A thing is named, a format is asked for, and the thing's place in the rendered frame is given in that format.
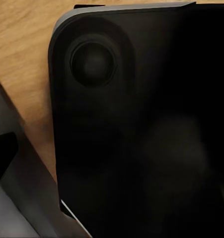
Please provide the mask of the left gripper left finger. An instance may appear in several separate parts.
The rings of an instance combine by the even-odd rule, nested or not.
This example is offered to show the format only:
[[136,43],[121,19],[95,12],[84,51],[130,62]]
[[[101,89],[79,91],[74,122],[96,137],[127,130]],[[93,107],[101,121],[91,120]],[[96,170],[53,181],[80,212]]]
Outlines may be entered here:
[[0,180],[18,152],[18,143],[14,132],[0,135]]

